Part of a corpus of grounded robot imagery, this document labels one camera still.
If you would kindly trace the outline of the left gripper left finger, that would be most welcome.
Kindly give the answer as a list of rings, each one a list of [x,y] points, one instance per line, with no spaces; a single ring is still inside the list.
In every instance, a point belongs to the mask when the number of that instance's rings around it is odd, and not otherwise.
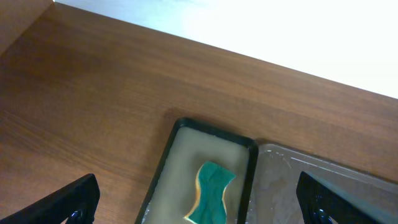
[[[86,174],[18,212],[1,220],[3,224],[92,224],[100,199],[94,174]]]

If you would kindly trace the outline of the green yellow sponge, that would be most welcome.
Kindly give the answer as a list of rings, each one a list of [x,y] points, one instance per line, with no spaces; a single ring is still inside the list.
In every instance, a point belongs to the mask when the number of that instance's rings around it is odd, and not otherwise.
[[[224,196],[235,178],[230,170],[206,161],[195,176],[195,201],[184,219],[193,224],[226,224]]]

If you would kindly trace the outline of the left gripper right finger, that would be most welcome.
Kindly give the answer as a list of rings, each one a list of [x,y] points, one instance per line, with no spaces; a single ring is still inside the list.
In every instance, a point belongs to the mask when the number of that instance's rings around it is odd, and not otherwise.
[[[306,172],[301,172],[296,196],[305,223],[378,223]]]

